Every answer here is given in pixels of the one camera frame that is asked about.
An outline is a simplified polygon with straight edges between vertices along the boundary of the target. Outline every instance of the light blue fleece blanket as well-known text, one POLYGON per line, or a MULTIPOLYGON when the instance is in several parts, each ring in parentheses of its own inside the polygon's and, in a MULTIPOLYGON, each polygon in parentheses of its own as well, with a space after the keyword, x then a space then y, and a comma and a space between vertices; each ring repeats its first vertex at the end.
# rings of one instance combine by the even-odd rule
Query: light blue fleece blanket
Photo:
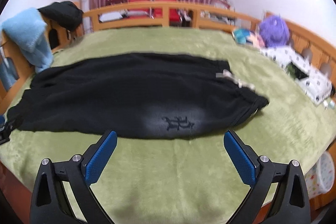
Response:
POLYGON ((26 59, 39 73, 50 67, 53 54, 44 31, 47 24, 35 8, 24 10, 2 23, 3 31, 20 48, 26 59))

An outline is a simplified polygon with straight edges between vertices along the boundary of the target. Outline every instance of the blue textured pad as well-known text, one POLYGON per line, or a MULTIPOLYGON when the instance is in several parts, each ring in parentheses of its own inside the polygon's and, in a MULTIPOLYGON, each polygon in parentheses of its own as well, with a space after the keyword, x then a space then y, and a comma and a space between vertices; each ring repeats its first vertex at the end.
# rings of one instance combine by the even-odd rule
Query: blue textured pad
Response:
POLYGON ((230 132, 224 135, 224 147, 243 183, 253 187, 255 184, 254 165, 230 132))
POLYGON ((117 146, 117 134, 114 131, 107 136, 86 166, 85 182, 96 183, 117 146))

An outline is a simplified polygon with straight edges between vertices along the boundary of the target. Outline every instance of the purple plush toy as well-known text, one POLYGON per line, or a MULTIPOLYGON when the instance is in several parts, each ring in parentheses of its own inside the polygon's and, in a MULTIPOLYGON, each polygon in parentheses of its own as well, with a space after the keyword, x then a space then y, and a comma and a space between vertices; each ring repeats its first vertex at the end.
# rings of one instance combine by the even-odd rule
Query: purple plush toy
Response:
POLYGON ((286 22, 278 16, 265 18, 259 24, 259 34, 263 38, 266 47, 286 45, 289 39, 289 30, 286 22))

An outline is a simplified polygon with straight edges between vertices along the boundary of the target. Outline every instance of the green bedspread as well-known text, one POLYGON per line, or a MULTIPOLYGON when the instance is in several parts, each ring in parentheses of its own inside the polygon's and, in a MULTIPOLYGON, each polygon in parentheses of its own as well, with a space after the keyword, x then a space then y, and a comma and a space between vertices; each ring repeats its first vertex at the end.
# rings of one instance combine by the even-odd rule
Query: green bedspread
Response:
MULTIPOLYGON (((257 154, 272 161, 299 160, 305 173, 335 137, 334 111, 315 107, 276 64, 256 50, 237 46, 223 32, 162 27, 100 31, 56 53, 53 66, 131 51, 228 59, 238 78, 253 83, 256 92, 270 100, 262 112, 234 130, 257 154)), ((223 147, 224 132, 190 141, 119 138, 99 181, 91 188, 118 224, 225 223, 249 187, 241 182, 223 147)), ((15 130, 11 141, 0 147, 0 158, 32 190, 43 158, 69 160, 98 138, 77 132, 15 130)), ((272 187, 266 202, 274 191, 272 187)), ((69 199, 81 217, 72 193, 69 199)))

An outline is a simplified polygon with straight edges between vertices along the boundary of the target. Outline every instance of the metal screw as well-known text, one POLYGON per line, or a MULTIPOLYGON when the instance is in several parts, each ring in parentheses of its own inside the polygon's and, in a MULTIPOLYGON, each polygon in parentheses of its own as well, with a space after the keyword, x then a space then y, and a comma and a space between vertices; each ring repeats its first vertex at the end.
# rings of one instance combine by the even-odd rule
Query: metal screw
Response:
POLYGON ((74 156, 72 157, 72 160, 73 160, 73 161, 80 161, 80 159, 81 159, 81 155, 74 155, 74 156))
POLYGON ((42 160, 42 164, 43 164, 43 165, 47 165, 48 163, 49 163, 49 159, 43 159, 43 160, 42 160))
POLYGON ((269 158, 267 156, 260 156, 260 160, 262 162, 268 162, 269 161, 269 158))
POLYGON ((292 164, 295 166, 295 167, 298 167, 300 165, 300 163, 297 161, 297 160, 292 160, 292 164))

